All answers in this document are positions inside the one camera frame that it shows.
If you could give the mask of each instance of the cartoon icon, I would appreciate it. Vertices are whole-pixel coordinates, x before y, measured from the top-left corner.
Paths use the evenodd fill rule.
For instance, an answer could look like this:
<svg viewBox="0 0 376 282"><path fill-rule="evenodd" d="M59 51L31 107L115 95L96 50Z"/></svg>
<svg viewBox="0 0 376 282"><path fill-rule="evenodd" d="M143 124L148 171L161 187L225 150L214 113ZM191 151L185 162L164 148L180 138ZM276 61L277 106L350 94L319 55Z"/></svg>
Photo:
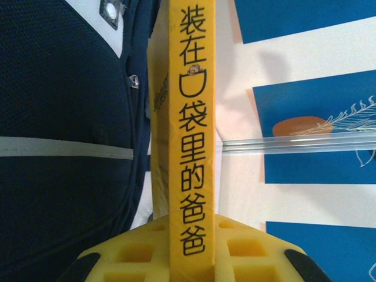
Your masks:
<svg viewBox="0 0 376 282"><path fill-rule="evenodd" d="M195 75L195 74L197 74L197 73L199 73L199 72L201 72L201 71L202 71L202 70L201 70L201 68L200 68L200 65L192 65L192 66L189 68L187 74L188 74L188 75Z"/></svg>

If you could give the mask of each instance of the orange oval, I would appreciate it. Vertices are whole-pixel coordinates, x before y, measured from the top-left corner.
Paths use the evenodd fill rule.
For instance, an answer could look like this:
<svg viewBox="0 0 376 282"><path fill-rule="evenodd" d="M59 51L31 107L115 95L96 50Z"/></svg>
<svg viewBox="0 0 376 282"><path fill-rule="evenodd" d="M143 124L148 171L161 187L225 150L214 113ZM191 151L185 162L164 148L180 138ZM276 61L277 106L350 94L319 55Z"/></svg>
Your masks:
<svg viewBox="0 0 376 282"><path fill-rule="evenodd" d="M290 136L294 133L317 128L317 124L325 124L326 120L316 116L300 116L292 119L286 119L282 122L278 122L273 127L274 136ZM304 134L323 134L331 133L333 131L333 125L326 124L319 131L305 132Z"/></svg>

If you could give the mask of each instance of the gray reflective strip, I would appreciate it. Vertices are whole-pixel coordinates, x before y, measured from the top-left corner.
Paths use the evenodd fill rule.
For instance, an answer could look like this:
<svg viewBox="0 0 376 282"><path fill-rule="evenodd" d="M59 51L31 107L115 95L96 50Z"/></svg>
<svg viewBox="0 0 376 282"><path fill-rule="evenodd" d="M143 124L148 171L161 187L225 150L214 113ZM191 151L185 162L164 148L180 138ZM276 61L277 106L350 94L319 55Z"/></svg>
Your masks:
<svg viewBox="0 0 376 282"><path fill-rule="evenodd" d="M30 156L82 156L132 160L133 150L61 140L0 137L0 157Z"/></svg>

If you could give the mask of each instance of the clear plastic rod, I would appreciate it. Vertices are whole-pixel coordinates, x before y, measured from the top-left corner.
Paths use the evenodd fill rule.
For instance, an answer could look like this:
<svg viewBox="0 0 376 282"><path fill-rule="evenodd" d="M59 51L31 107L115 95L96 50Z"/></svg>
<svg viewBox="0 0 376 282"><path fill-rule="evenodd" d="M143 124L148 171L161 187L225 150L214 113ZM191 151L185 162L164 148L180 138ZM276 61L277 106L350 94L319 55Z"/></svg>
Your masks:
<svg viewBox="0 0 376 282"><path fill-rule="evenodd" d="M267 137L223 142L224 155L376 150L376 132Z"/></svg>

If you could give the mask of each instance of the blue paper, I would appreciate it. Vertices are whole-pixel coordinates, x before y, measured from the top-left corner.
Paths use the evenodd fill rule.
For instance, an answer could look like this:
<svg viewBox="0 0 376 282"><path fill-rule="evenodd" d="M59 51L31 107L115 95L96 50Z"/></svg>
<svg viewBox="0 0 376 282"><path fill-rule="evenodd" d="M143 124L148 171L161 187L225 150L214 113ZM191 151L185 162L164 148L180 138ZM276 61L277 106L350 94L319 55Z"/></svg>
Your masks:
<svg viewBox="0 0 376 282"><path fill-rule="evenodd" d="M244 43L376 16L374 0L235 0Z"/></svg>
<svg viewBox="0 0 376 282"><path fill-rule="evenodd" d="M376 229L270 221L266 229L301 247L333 282L373 281L368 272L376 263ZM376 270L371 274L376 278Z"/></svg>
<svg viewBox="0 0 376 282"><path fill-rule="evenodd" d="M376 128L376 70L260 86L253 90L264 137L274 136L276 124L306 116L318 117L324 122L332 118L329 123L333 125L332 132ZM266 155L266 183L373 184L376 183L373 153Z"/></svg>

